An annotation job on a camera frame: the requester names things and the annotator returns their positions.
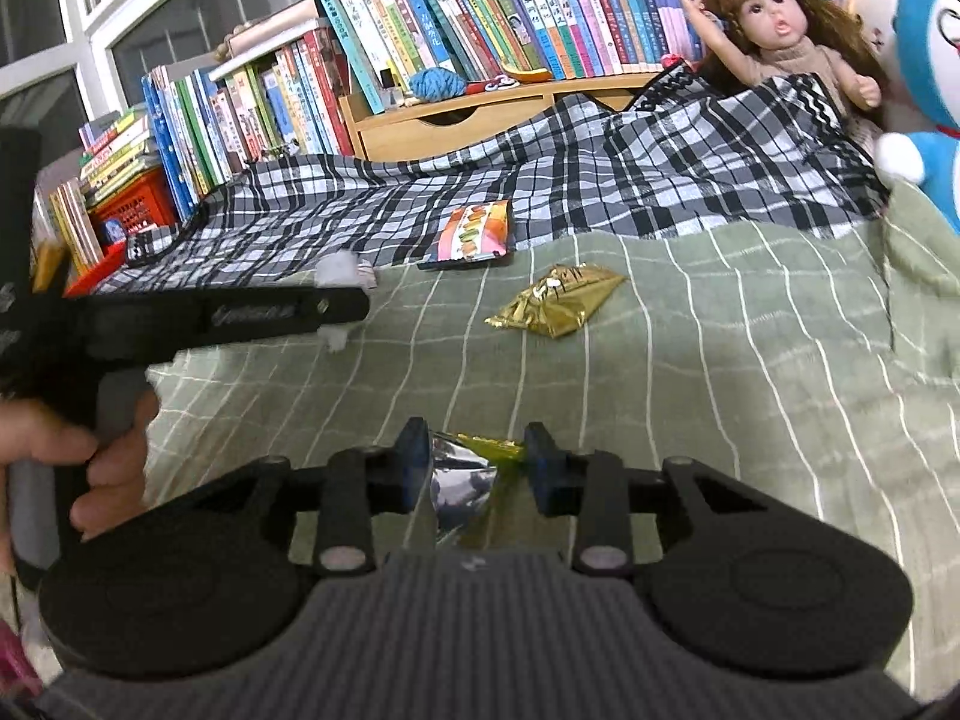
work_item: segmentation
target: bed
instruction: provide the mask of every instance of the bed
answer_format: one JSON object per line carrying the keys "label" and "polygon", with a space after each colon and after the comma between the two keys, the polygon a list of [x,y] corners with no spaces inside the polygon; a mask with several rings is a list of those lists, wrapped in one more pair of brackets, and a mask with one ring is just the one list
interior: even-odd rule
{"label": "bed", "polygon": [[[502,196],[510,264],[411,265],[451,207]],[[202,228],[131,241],[141,266],[104,289],[309,281],[348,247],[379,268],[373,309],[340,353],[279,338],[153,370],[148,496],[265,454],[321,464],[391,442],[411,415],[511,439],[539,420],[561,445],[631,466],[685,454],[894,557],[916,612],[890,671],[933,697],[960,675],[960,255],[915,190],[899,187],[881,218],[886,205],[814,76],[719,100],[674,69],[621,114],[564,98],[442,158],[261,167],[211,199]],[[582,331],[552,341],[485,324],[573,262],[627,277]],[[377,547],[427,547],[435,532],[419,506],[378,518]],[[635,539],[654,560],[642,518]],[[570,524],[537,517],[504,476],[461,541],[566,550]]]}

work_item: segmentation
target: brown hair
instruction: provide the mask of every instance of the brown hair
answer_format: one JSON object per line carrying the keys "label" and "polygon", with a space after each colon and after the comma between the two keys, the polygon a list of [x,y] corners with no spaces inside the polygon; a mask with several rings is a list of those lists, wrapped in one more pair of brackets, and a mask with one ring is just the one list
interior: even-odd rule
{"label": "brown hair", "polygon": [[[747,0],[704,0],[704,7],[728,22],[727,36],[741,52],[756,55],[757,46],[747,40],[739,28],[740,9]],[[860,34],[856,20],[842,7],[830,0],[796,0],[808,21],[806,36],[818,46],[826,46],[840,53],[844,60],[861,76],[870,76],[880,86],[887,77],[877,57]],[[700,66],[701,74],[727,94],[743,89],[736,77],[712,52]]]}

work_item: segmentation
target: red basket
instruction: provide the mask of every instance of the red basket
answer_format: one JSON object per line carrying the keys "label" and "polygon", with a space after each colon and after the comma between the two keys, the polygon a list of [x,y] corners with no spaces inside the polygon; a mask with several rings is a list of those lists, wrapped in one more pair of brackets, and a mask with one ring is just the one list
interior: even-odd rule
{"label": "red basket", "polygon": [[165,227],[176,223],[170,187],[162,167],[148,170],[120,194],[90,212],[94,224],[115,218],[127,235],[152,225]]}
{"label": "red basket", "polygon": [[80,276],[64,293],[68,298],[80,298],[96,287],[107,276],[115,274],[127,259],[127,242],[113,244],[104,252],[104,259]]}

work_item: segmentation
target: window pane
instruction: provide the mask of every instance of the window pane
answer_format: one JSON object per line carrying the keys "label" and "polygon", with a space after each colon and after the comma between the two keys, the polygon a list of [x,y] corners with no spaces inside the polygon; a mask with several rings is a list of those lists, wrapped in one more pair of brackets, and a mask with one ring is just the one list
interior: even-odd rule
{"label": "window pane", "polygon": [[58,0],[0,0],[0,67],[65,42]]}
{"label": "window pane", "polygon": [[246,20],[268,16],[298,0],[168,0],[113,47],[128,103],[140,103],[140,78],[158,65],[216,49]]}
{"label": "window pane", "polygon": [[30,127],[42,138],[41,165],[78,148],[78,130],[86,123],[73,71],[40,81],[0,100],[0,125]]}

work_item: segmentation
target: bookshelf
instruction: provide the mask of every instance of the bookshelf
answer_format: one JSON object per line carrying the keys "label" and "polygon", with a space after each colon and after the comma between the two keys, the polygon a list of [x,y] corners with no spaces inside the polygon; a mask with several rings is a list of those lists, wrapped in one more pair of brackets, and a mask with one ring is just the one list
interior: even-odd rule
{"label": "bookshelf", "polygon": [[656,73],[597,76],[595,79],[520,84],[510,89],[421,103],[373,114],[362,94],[340,99],[353,150],[376,162],[425,159],[526,122],[561,95],[583,93],[614,110],[623,110]]}

